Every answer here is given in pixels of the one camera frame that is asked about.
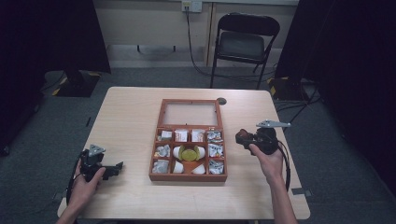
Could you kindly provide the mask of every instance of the black device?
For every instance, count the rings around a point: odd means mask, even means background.
[[[120,171],[122,170],[123,161],[116,164],[115,166],[103,166],[101,161],[105,156],[104,154],[105,151],[106,150],[102,147],[91,145],[90,149],[84,149],[84,151],[82,151],[78,155],[72,176],[69,181],[69,185],[66,190],[67,204],[69,204],[70,196],[72,194],[71,189],[73,188],[74,181],[76,179],[75,172],[79,160],[81,160],[81,167],[80,167],[80,174],[78,175],[83,175],[87,182],[90,182],[95,176],[96,172],[102,167],[106,168],[105,173],[102,176],[104,180],[108,180],[113,175],[119,175]]]
[[[277,150],[280,150],[286,164],[286,190],[289,190],[289,186],[290,186],[289,153],[286,150],[286,147],[283,145],[283,143],[277,140],[276,131],[273,128],[273,127],[279,127],[279,124],[282,126],[285,125],[287,127],[290,126],[290,124],[283,124],[280,122],[266,120],[256,125],[260,127],[256,133],[248,133],[248,131],[246,131],[245,129],[241,129],[235,135],[235,141],[237,144],[243,145],[244,149],[248,149],[252,156],[254,156],[254,154],[250,150],[249,147],[250,144],[256,145],[260,149],[260,151],[262,151],[266,155],[272,155]]]

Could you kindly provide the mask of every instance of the light wood tabletop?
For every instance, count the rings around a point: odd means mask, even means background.
[[[228,178],[225,182],[171,182],[149,179],[149,164],[163,99],[216,100],[220,106],[226,143]],[[124,167],[102,184],[81,218],[105,219],[270,219],[270,188],[259,161],[235,143],[240,129],[255,133],[256,123],[278,120],[267,91],[113,87],[106,94],[85,148],[106,149],[103,165]],[[276,128],[278,140],[285,136]],[[290,189],[301,183],[290,155]],[[303,194],[289,191],[294,213],[307,219]],[[58,216],[65,209],[63,199]]]

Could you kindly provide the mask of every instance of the wooden box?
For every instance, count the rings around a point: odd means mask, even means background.
[[[223,136],[217,100],[163,99],[149,178],[152,181],[225,182],[227,162]]]

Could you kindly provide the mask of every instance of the power outlet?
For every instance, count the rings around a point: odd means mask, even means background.
[[[182,1],[181,2],[181,11],[186,11],[186,8],[189,9],[189,12],[202,12],[202,2]]]
[[[181,1],[181,11],[187,11],[186,8],[188,8],[189,11],[192,11],[191,1]]]

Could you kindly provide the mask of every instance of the metal clip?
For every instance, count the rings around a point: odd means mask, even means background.
[[[105,152],[106,150],[102,147],[96,146],[94,144],[90,145],[90,153],[88,154],[89,157],[96,156],[97,154],[100,154],[102,152]]]
[[[256,124],[256,127],[261,127],[261,128],[287,127],[287,128],[289,128],[289,127],[291,127],[291,124],[266,119],[265,121],[262,121],[262,122]]]

